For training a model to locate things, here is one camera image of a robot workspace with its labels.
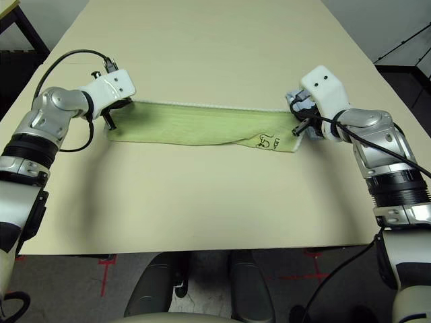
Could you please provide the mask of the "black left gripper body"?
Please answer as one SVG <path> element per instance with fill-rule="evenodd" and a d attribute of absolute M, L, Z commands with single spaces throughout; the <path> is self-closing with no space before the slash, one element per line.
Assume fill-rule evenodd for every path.
<path fill-rule="evenodd" d="M 114 120 L 112 119 L 112 116 L 110 115 L 110 111 L 111 110 L 118 110 L 121 109 L 123 107 L 125 107 L 126 105 L 130 104 L 132 102 L 132 99 L 130 97 L 128 98 L 124 98 L 122 100 L 118 100 L 110 105 L 108 105 L 106 108 L 104 108 L 100 115 L 103 117 L 108 130 L 112 131 L 115 130 L 117 128 L 116 124 L 114 123 Z"/>

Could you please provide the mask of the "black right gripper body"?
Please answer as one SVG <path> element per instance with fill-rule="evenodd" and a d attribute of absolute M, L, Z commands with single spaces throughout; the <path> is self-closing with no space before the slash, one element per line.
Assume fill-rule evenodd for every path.
<path fill-rule="evenodd" d="M 292 134 L 295 137 L 300 137 L 303 134 L 307 134 L 309 137 L 322 137 L 321 124 L 322 121 L 317 117 L 320 113 L 317 109 L 317 105 L 309 98 L 304 101 L 300 101 L 298 98 L 291 100 L 291 113 L 300 122 L 292 130 Z"/>

